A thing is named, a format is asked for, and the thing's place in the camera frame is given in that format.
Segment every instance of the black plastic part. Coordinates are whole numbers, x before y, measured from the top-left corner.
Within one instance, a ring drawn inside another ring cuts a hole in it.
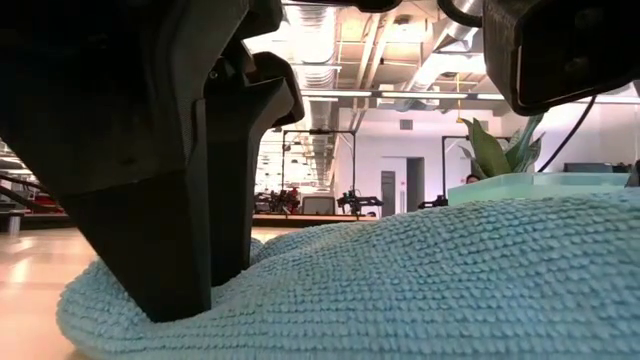
[[[304,105],[302,104],[302,96],[298,88],[296,75],[289,63],[277,55],[269,52],[257,53],[253,55],[256,68],[259,71],[254,74],[260,80],[268,80],[282,77],[287,83],[287,87],[293,97],[293,105],[291,110],[278,118],[272,127],[285,126],[298,122],[304,118]]]
[[[206,133],[195,102],[248,4],[15,5],[3,14],[12,22],[0,41],[0,136],[151,320],[207,310]]]
[[[525,116],[621,87],[640,76],[637,10],[624,0],[485,0],[487,75]]]
[[[260,139],[293,104],[283,78],[206,94],[213,286],[249,266]]]
[[[270,33],[278,30],[284,13],[280,0],[251,0],[249,12],[240,23],[235,36],[238,39]]]

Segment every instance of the terry cloth towel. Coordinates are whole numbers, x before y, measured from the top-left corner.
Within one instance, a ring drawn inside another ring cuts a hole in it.
[[[97,261],[58,324],[96,359],[640,359],[640,189],[427,209],[253,250],[210,311],[164,324]]]

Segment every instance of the green leaf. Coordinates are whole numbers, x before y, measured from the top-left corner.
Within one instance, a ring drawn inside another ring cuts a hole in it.
[[[514,173],[526,172],[532,164],[538,161],[538,158],[540,157],[540,151],[542,150],[543,136],[544,134],[540,135],[540,137],[538,137],[534,142],[531,143],[531,145],[529,145],[523,161],[513,169]]]
[[[484,180],[487,178],[484,171],[480,167],[480,164],[476,161],[476,159],[471,159],[471,173],[478,177],[479,180]]]
[[[536,130],[543,118],[544,114],[529,117],[527,126],[525,126],[522,131],[520,139],[518,139],[512,148],[507,150],[505,156],[507,157],[509,166],[511,166],[512,169],[515,169],[515,167],[524,160],[526,150],[529,148],[529,144],[531,143],[533,132]]]
[[[500,143],[484,131],[477,119],[473,119],[473,132],[470,139],[476,161],[485,175],[492,177],[511,172]]]
[[[520,138],[522,137],[522,130],[518,129],[516,130],[516,132],[513,133],[513,135],[511,135],[511,138],[509,139],[509,144],[507,145],[507,151],[509,151],[509,149],[512,149],[520,140]]]
[[[471,173],[477,176],[480,180],[486,179],[487,175],[485,175],[484,171],[482,171],[482,168],[480,167],[476,159],[473,158],[473,155],[471,155],[471,151],[469,151],[469,149],[465,148],[464,146],[459,147],[460,149],[462,149],[464,156],[471,161]]]
[[[460,119],[462,120],[462,122],[467,125],[467,131],[469,132],[469,140],[471,140],[471,138],[473,137],[473,123],[467,119]]]
[[[473,159],[473,155],[471,155],[471,151],[469,151],[469,149],[467,149],[464,146],[460,146],[460,145],[458,145],[458,147],[460,148],[460,150],[462,150],[462,152],[464,153],[464,156],[467,159]]]

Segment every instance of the metal frame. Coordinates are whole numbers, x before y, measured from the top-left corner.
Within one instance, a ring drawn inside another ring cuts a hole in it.
[[[309,134],[309,135],[331,135],[331,134],[350,134],[353,137],[353,152],[351,154],[352,161],[352,178],[351,178],[351,189],[356,188],[356,132],[353,130],[320,130],[320,129],[311,129],[311,130],[283,130],[282,131],[282,172],[281,172],[281,180],[280,180],[280,188],[284,190],[284,155],[286,153],[286,137],[287,134]]]

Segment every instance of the person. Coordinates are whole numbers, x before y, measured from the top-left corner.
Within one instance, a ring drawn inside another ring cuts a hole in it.
[[[468,184],[476,183],[478,181],[480,181],[480,179],[477,176],[475,176],[473,174],[469,174],[469,175],[467,175],[467,179],[465,180],[464,183],[468,185]]]

